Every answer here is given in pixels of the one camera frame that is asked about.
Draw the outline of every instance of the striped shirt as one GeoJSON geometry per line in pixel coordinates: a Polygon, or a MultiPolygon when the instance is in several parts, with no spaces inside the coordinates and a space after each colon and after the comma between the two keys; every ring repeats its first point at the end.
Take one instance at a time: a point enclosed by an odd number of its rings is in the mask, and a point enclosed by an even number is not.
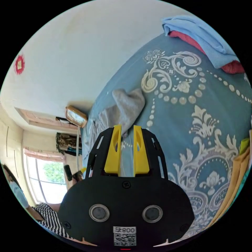
{"type": "Polygon", "coordinates": [[[44,220],[38,220],[41,225],[57,235],[65,238],[71,238],[61,225],[57,212],[53,211],[47,204],[40,203],[32,208],[35,209],[41,217],[43,217],[44,220]]]}

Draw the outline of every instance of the blue bedspread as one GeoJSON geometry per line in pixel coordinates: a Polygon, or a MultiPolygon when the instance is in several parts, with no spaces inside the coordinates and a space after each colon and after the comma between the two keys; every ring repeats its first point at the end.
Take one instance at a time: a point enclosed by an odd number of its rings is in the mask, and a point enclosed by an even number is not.
{"type": "MultiPolygon", "coordinates": [[[[129,92],[140,86],[146,105],[135,124],[156,135],[169,179],[185,190],[194,210],[185,239],[209,224],[226,195],[233,158],[241,140],[249,137],[252,90],[243,74],[215,69],[196,48],[162,34],[118,70],[89,117],[114,104],[114,89],[129,92]]],[[[82,141],[88,127],[82,130],[82,141]]],[[[133,129],[122,142],[122,176],[133,175],[132,146],[133,129]]]]}

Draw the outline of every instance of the green tree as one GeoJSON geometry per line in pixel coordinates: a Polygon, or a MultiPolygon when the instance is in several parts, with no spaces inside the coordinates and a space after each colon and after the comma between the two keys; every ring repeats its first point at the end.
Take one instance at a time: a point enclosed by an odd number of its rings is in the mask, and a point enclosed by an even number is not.
{"type": "Polygon", "coordinates": [[[50,182],[65,183],[62,163],[51,162],[43,166],[45,175],[50,182]]]}

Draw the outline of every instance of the yellow cloth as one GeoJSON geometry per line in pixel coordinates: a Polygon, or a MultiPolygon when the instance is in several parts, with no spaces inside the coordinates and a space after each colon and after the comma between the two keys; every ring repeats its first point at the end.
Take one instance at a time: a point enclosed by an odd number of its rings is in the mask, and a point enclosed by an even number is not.
{"type": "Polygon", "coordinates": [[[249,146],[249,138],[245,138],[241,141],[241,145],[240,145],[240,152],[239,155],[243,154],[247,147],[249,146]]]}
{"type": "Polygon", "coordinates": [[[231,203],[233,202],[235,195],[239,189],[239,186],[242,182],[243,176],[246,172],[248,162],[249,162],[249,154],[250,154],[250,148],[248,147],[242,155],[236,157],[233,160],[233,169],[232,169],[232,175],[230,179],[230,183],[228,186],[228,190],[226,193],[226,196],[217,211],[215,217],[212,219],[212,221],[209,223],[207,226],[210,227],[213,225],[215,222],[218,221],[220,217],[226,212],[226,210],[229,208],[231,203]]]}

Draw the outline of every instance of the cabinet door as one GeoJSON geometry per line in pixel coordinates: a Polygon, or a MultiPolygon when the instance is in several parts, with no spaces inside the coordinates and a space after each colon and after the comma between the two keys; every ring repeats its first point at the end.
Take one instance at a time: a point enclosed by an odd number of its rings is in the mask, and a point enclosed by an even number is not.
{"type": "Polygon", "coordinates": [[[21,130],[13,130],[9,127],[7,132],[7,159],[6,165],[11,170],[13,175],[18,179],[19,174],[16,167],[16,153],[21,152],[21,130]]]}
{"type": "Polygon", "coordinates": [[[6,146],[6,136],[7,136],[8,126],[0,120],[0,161],[2,164],[6,162],[7,158],[7,146],[6,146]]]}

